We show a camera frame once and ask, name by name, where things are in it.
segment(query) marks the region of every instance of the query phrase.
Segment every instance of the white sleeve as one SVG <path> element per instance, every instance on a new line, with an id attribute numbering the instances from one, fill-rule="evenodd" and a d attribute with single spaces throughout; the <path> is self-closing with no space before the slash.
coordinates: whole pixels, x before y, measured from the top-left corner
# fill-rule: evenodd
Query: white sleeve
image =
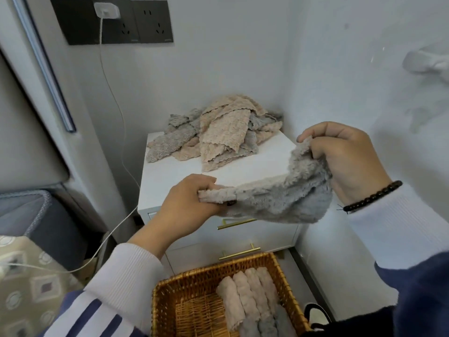
<path id="1" fill-rule="evenodd" d="M 407 184 L 348 218 L 382 268 L 407 269 L 449 250 L 449 224 Z"/>
<path id="2" fill-rule="evenodd" d="M 149 334 L 152 292 L 164 276 L 164 268 L 153 254 L 132 243 L 121 243 L 84 290 Z"/>

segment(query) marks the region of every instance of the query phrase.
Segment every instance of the person's left hand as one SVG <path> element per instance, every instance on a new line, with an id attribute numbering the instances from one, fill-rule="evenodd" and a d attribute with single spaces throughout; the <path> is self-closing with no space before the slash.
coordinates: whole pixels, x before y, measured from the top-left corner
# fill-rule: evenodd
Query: person's left hand
<path id="1" fill-rule="evenodd" d="M 134 243 L 162 258 L 177 239 L 195 232 L 208 218 L 218 214 L 225 205 L 201 203 L 198 191 L 218 189 L 216 178 L 192 174 L 173 186 L 161 209 L 129 243 Z"/>

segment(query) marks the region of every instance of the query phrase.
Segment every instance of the hand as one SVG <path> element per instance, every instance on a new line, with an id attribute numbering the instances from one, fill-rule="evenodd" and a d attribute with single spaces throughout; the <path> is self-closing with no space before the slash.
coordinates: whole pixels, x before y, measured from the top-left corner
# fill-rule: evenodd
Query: hand
<path id="1" fill-rule="evenodd" d="M 345 206 L 373 195 L 391 183 L 366 132 L 347 125 L 322 122 L 298 136 L 312 136 L 313 158 L 326 157 L 332 187 Z"/>
<path id="2" fill-rule="evenodd" d="M 201 203 L 198 191 L 218 189 L 216 178 L 192 174 L 172 187 L 161 209 L 128 241 L 162 258 L 177 239 L 195 232 L 208 218 L 218 214 L 222 204 Z"/>

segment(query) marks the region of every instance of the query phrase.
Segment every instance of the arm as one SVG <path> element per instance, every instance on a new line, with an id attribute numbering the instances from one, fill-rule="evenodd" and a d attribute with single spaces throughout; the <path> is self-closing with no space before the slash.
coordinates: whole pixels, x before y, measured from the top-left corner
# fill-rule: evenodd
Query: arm
<path id="1" fill-rule="evenodd" d="M 368 135 L 326 122 L 298 137 L 312 140 L 315 158 L 325 156 L 333 188 L 345 204 L 360 201 L 391 182 Z M 376 260 L 382 280 L 399 291 L 395 335 L 449 334 L 449 224 L 409 185 L 348 215 L 350 225 Z"/>
<path id="2" fill-rule="evenodd" d="M 45 336 L 65 336 L 69 331 L 92 337 L 105 331 L 120 337 L 149 334 L 152 291 L 164 278 L 160 259 L 174 241 L 221 210 L 222 205 L 198 200 L 198 190 L 215 188 L 215 181 L 190 175 L 174 186 L 154 219 L 114 249 L 84 291 L 66 296 Z"/>

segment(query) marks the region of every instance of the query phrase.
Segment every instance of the charging cord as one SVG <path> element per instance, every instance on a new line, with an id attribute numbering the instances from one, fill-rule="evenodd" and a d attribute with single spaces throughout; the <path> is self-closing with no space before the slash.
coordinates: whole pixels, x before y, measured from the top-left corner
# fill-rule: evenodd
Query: charging cord
<path id="1" fill-rule="evenodd" d="M 102 42 L 102 38 L 103 37 L 103 17 L 100 17 L 100 64 L 101 64 L 101 70 L 103 71 L 103 75 L 105 77 L 106 83 L 108 84 L 109 90 L 112 94 L 112 97 L 114 98 L 115 104 L 117 105 L 119 111 L 120 111 L 120 116 L 122 118 L 122 123 L 123 123 L 123 143 L 122 143 L 122 150 L 121 150 L 121 154 L 120 154 L 120 160 L 122 162 L 122 166 L 123 168 L 126 170 L 126 172 L 132 177 L 132 179 L 134 180 L 134 182 L 137 184 L 137 187 L 140 189 L 140 185 L 139 183 L 136 181 L 136 179 L 134 178 L 134 176 L 131 174 L 131 172 L 126 168 L 125 163 L 123 162 L 123 152 L 124 152 L 124 148 L 125 148 L 125 143 L 126 143 L 126 123 L 125 123 L 125 118 L 123 116 L 123 112 L 122 109 L 120 108 L 120 105 L 117 101 L 117 99 L 115 98 L 114 93 L 112 92 L 112 88 L 109 84 L 108 78 L 106 77 L 106 73 L 105 73 L 105 69 L 103 67 L 103 57 L 101 54 L 101 42 Z M 130 216 L 131 214 L 133 214 L 136 210 L 137 210 L 137 206 L 132 210 L 131 213 L 129 213 L 126 218 L 124 218 L 117 226 L 115 226 L 115 228 L 108 234 L 108 236 L 104 239 L 104 241 L 101 243 L 101 245 L 99 246 L 99 248 L 97 249 L 97 251 L 93 254 L 92 258 L 89 259 L 88 262 L 86 262 L 84 265 L 82 265 L 81 267 L 75 269 L 75 270 L 71 270 L 71 271 L 58 271 L 58 270 L 52 270 L 49 268 L 44 268 L 44 267 L 39 267 L 39 266 L 34 266 L 34 265 L 27 265 L 27 264 L 19 264 L 19 263 L 0 263 L 0 281 L 3 279 L 3 277 L 6 275 L 4 270 L 3 270 L 3 266 L 20 266 L 20 267 L 28 267 L 28 268 L 34 268 L 37 270 L 44 270 L 44 271 L 49 271 L 49 272 L 54 272 L 54 273 L 73 273 L 76 271 L 79 271 L 81 269 L 83 269 L 84 267 L 86 267 L 87 265 L 89 265 L 89 263 L 93 260 L 93 258 L 95 258 L 98 253 L 100 252 L 101 248 L 103 247 L 103 245 L 108 241 L 108 239 L 111 237 L 112 233 L 115 232 L 115 230 L 117 228 L 120 227 L 120 225 L 122 223 L 124 223 Z"/>

